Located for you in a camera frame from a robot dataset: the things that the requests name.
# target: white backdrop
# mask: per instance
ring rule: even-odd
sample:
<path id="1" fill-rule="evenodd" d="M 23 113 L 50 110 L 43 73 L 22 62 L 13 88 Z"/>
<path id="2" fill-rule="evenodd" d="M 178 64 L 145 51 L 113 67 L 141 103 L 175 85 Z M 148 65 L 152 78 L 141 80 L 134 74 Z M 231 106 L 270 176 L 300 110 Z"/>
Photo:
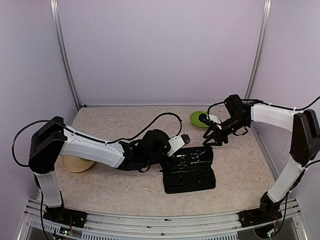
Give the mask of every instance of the white backdrop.
<path id="1" fill-rule="evenodd" d="M 244 97 L 261 0 L 63 0 L 82 104 L 211 104 Z"/>

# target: ventilation grille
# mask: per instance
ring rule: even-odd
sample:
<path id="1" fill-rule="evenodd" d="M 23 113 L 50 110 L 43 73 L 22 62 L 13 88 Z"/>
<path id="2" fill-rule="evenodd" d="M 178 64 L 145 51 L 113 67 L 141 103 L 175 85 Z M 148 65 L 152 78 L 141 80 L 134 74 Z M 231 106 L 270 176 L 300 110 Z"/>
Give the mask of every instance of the ventilation grille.
<path id="1" fill-rule="evenodd" d="M 108 236 L 104 234 L 96 234 L 91 232 L 82 232 L 82 238 L 83 240 L 134 240 L 138 238 L 134 237 L 114 237 L 114 236 Z M 188 238 L 177 238 L 177 239 L 188 239 L 188 240 L 238 240 L 238 234 L 236 232 L 234 233 L 228 233 L 228 234 L 220 234 L 215 236 L 210 236 L 206 238 L 195 238 L 195 237 L 188 237 Z"/>
<path id="2" fill-rule="evenodd" d="M 37 220 L 37 219 L 31 220 L 31 226 L 35 227 L 37 229 L 42 229 L 41 221 Z M 56 226 L 53 226 L 52 224 L 47 224 L 47 223 L 43 222 L 43 226 L 44 226 L 44 230 L 46 232 L 49 232 L 49 233 L 54 233 L 54 232 L 58 233 L 59 232 L 59 228 Z"/>

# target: open tool case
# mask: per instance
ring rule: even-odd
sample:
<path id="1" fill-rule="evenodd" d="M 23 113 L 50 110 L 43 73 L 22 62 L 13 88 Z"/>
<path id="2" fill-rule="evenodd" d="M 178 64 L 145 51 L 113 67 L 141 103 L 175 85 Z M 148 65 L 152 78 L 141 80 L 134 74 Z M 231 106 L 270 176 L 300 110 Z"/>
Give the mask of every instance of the open tool case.
<path id="1" fill-rule="evenodd" d="M 210 146 L 185 147 L 160 163 L 167 194 L 195 192 L 216 187 L 211 168 L 214 152 Z"/>

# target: robotic arm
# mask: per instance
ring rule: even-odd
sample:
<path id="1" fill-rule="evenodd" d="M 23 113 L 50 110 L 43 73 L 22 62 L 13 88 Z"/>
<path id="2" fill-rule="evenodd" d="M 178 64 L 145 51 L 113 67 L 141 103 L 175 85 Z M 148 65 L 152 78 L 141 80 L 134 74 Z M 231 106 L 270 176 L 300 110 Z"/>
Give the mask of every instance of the robotic arm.
<path id="1" fill-rule="evenodd" d="M 165 132 L 154 129 L 147 131 L 139 140 L 109 143 L 65 125 L 62 117 L 54 117 L 32 136 L 28 163 L 47 206 L 43 217 L 66 225 L 72 220 L 72 225 L 80 228 L 83 228 L 86 219 L 85 212 L 64 208 L 55 172 L 58 155 L 144 173 L 144 168 L 160 163 L 189 142 L 187 134 L 169 137 Z"/>
<path id="2" fill-rule="evenodd" d="M 224 122 L 219 119 L 209 120 L 206 114 L 199 116 L 201 122 L 209 125 L 203 135 L 203 145 L 227 144 L 228 135 L 239 136 L 236 132 L 241 128 L 244 128 L 244 133 L 240 135 L 246 134 L 251 122 L 270 124 L 292 133 L 289 160 L 274 185 L 262 196 L 260 207 L 239 213 L 243 227 L 270 222 L 276 217 L 281 218 L 281 202 L 299 183 L 306 165 L 320 151 L 320 128 L 315 111 L 294 111 L 262 103 L 243 103 L 238 95 L 230 95 L 224 100 L 224 105 L 230 114 L 230 118 Z"/>

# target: vertical metal post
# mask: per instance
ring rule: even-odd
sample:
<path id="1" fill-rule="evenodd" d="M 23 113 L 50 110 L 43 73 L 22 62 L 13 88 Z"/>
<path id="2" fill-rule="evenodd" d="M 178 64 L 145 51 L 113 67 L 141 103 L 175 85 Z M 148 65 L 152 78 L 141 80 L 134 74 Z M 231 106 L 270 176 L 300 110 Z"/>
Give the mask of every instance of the vertical metal post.
<path id="1" fill-rule="evenodd" d="M 259 64 L 260 64 L 260 60 L 263 52 L 264 41 L 267 34 L 270 8 L 271 8 L 271 0 L 264 0 L 264 8 L 263 8 L 262 21 L 261 21 L 261 27 L 260 27 L 259 41 L 258 41 L 258 45 L 255 52 L 253 67 L 250 74 L 250 81 L 244 97 L 245 99 L 249 99 L 251 97 L 251 94 L 256 82 Z"/>
<path id="2" fill-rule="evenodd" d="M 50 3 L 51 3 L 53 22 L 54 22 L 54 26 L 55 26 L 56 35 L 58 38 L 59 49 L 60 49 L 61 58 L 63 61 L 63 66 L 64 66 L 66 78 L 67 78 L 67 81 L 69 84 L 69 88 L 71 91 L 71 95 L 72 95 L 75 107 L 79 111 L 81 108 L 81 102 L 79 99 L 79 95 L 78 95 L 78 92 L 76 89 L 74 79 L 71 74 L 71 69 L 70 69 L 70 65 L 69 65 L 69 61 L 68 61 L 68 57 L 67 57 L 64 36 L 63 36 L 60 15 L 59 15 L 58 0 L 50 0 Z"/>

